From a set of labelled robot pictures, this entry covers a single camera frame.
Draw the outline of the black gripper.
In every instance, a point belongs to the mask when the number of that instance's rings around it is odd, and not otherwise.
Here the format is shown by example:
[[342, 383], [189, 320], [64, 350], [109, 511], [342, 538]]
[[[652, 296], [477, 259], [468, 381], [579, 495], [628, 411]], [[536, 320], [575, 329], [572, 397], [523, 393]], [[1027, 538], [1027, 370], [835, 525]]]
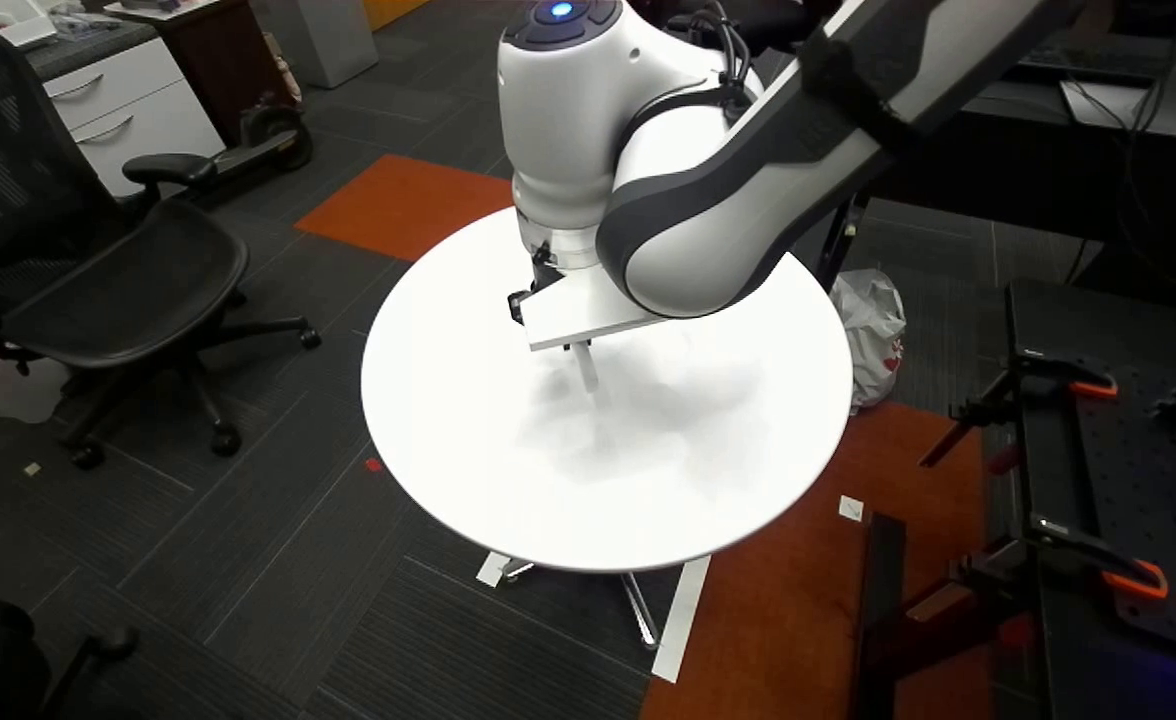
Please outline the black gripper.
[[563, 279], [563, 274], [558, 267], [552, 242], [543, 242], [543, 243], [533, 254], [533, 283], [510, 293], [510, 317], [511, 317], [511, 323], [523, 323], [523, 305], [530, 305], [536, 293], [543, 293], [549, 283], [560, 283], [560, 279]]

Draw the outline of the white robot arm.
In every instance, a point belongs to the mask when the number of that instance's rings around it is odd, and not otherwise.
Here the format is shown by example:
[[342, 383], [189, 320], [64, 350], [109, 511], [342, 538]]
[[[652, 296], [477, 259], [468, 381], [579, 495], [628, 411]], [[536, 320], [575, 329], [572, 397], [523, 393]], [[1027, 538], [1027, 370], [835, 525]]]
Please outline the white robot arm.
[[697, 320], [1092, 0], [533, 0], [496, 39], [536, 341]]

